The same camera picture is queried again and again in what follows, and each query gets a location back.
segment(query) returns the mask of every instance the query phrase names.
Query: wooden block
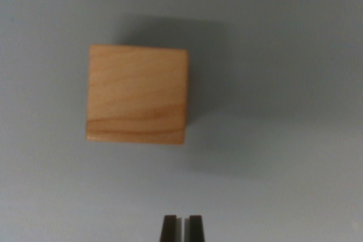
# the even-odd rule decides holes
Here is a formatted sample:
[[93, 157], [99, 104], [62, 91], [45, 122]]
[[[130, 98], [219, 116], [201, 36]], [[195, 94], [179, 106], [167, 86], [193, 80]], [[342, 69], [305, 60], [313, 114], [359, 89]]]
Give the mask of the wooden block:
[[183, 144], [188, 52], [90, 46], [86, 138]]

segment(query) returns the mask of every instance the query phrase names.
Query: gray surface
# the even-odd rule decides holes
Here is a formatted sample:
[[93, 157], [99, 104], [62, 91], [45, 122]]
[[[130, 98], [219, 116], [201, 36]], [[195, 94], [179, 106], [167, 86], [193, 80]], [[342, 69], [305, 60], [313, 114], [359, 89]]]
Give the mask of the gray surface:
[[[85, 140], [88, 46], [191, 52], [182, 147]], [[0, 0], [0, 240], [363, 241], [363, 0]]]

